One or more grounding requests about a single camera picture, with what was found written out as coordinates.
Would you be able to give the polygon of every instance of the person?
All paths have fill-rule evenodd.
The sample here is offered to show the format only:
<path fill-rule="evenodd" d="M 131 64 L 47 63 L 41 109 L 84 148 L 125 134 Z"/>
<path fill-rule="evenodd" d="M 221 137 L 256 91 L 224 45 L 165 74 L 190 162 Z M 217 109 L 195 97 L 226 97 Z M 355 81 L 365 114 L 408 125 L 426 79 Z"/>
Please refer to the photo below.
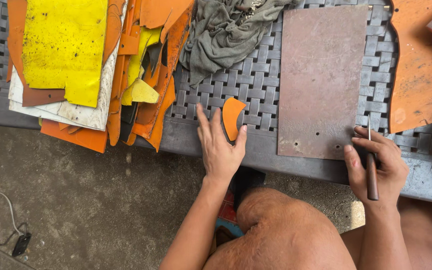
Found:
<path fill-rule="evenodd" d="M 201 190 L 160 264 L 166 270 L 196 269 L 382 269 L 432 270 L 432 203 L 400 197 L 409 173 L 393 141 L 356 127 L 354 145 L 377 154 L 379 201 L 367 199 L 365 169 L 345 145 L 349 184 L 361 200 L 366 224 L 339 235 L 320 211 L 279 191 L 248 189 L 237 206 L 244 235 L 209 256 L 219 208 L 245 154 L 247 127 L 227 142 L 218 109 L 207 120 L 197 105 L 198 136 L 206 175 Z"/>

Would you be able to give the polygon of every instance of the hand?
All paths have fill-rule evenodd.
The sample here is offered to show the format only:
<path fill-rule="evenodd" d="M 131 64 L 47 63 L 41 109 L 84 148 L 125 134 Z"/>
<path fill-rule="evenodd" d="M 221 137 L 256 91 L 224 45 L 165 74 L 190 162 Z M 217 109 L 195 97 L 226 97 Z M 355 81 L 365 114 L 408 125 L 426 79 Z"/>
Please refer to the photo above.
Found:
<path fill-rule="evenodd" d="M 371 201 L 367 196 L 366 170 L 361 164 L 361 159 L 354 147 L 344 146 L 349 185 L 354 195 L 365 207 L 396 207 L 399 192 L 404 187 L 406 177 L 410 172 L 409 167 L 401 158 L 401 149 L 392 140 L 384 138 L 374 130 L 371 130 L 371 141 L 365 139 L 368 137 L 368 129 L 355 127 L 354 131 L 361 138 L 352 138 L 353 144 L 375 153 L 381 161 L 381 168 L 377 170 L 379 201 Z"/>
<path fill-rule="evenodd" d="M 198 137 L 201 141 L 202 160 L 206 168 L 204 181 L 211 185 L 228 188 L 231 178 L 238 170 L 246 153 L 247 126 L 241 126 L 234 146 L 228 143 L 221 127 L 221 109 L 213 115 L 211 124 L 201 104 L 196 105 Z"/>

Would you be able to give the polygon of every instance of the left hand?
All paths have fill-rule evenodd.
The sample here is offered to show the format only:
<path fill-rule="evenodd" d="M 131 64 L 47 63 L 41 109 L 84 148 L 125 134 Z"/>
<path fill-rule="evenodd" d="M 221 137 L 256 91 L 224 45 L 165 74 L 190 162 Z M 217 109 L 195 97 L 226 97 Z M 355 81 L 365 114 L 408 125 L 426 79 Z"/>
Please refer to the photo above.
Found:
<path fill-rule="evenodd" d="M 241 165 L 246 153 L 247 126 L 241 126 L 236 143 L 229 144 L 221 127 L 221 109 L 213 115 L 211 123 L 206 118 L 201 104 L 196 105 L 198 115 L 198 137 L 201 141 L 202 160 L 206 168 L 206 181 L 210 185 L 228 188 L 231 178 Z"/>

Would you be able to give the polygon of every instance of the hairy leg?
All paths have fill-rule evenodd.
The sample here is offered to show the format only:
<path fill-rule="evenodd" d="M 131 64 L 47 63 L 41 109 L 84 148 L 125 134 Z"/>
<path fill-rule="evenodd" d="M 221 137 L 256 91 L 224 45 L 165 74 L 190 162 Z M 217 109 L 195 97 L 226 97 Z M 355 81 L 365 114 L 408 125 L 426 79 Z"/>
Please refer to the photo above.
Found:
<path fill-rule="evenodd" d="M 205 269 L 356 269 L 331 221 L 277 190 L 252 189 L 237 220 L 245 235 L 220 246 Z"/>
<path fill-rule="evenodd" d="M 399 197 L 401 229 L 414 270 L 432 270 L 432 202 Z M 364 226 L 341 234 L 355 264 L 358 263 Z"/>

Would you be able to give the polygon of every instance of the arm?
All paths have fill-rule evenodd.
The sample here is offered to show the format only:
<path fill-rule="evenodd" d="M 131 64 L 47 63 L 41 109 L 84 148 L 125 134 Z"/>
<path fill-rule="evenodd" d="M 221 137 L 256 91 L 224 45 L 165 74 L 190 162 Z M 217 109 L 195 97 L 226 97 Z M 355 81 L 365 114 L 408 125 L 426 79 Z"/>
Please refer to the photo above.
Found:
<path fill-rule="evenodd" d="M 349 184 L 364 206 L 366 226 L 361 244 L 357 268 L 360 270 L 399 269 L 410 270 L 411 262 L 403 239 L 401 221 L 397 209 L 399 192 L 403 188 L 409 168 L 401 158 L 401 150 L 393 141 L 371 131 L 355 128 L 359 137 L 353 138 L 355 145 L 377 154 L 381 169 L 377 171 L 379 201 L 367 198 L 366 170 L 360 157 L 351 145 L 345 146 L 345 161 Z"/>
<path fill-rule="evenodd" d="M 239 130 L 234 146 L 229 144 L 221 128 L 221 110 L 211 123 L 200 104 L 196 107 L 206 176 L 201 190 L 176 233 L 159 269 L 202 269 L 209 256 L 218 216 L 231 178 L 236 173 L 245 154 L 246 126 Z"/>

